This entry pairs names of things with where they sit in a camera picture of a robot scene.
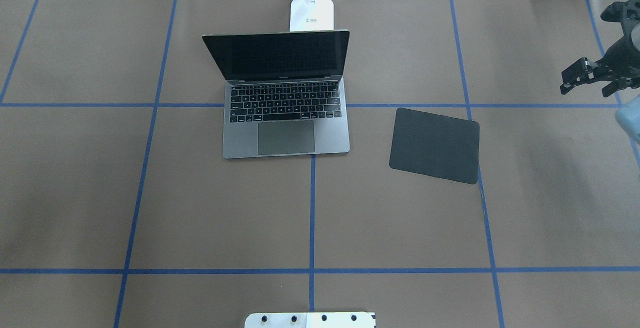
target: space bar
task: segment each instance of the space bar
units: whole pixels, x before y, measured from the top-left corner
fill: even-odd
[[[300,113],[286,113],[286,114],[267,114],[262,116],[263,121],[269,120],[294,120],[299,119]]]

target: table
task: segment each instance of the table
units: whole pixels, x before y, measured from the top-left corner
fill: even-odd
[[[200,36],[291,0],[0,1],[0,325],[640,321],[637,92],[559,89],[617,0],[333,0],[351,151],[236,161]],[[478,185],[389,168],[398,107],[478,121]]]

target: black laptop screen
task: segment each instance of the black laptop screen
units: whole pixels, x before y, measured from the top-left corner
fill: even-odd
[[[348,31],[203,36],[227,80],[275,80],[342,75]]]

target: mouse pad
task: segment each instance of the mouse pad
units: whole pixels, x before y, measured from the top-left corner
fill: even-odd
[[[478,182],[480,124],[399,108],[389,166],[467,184]]]

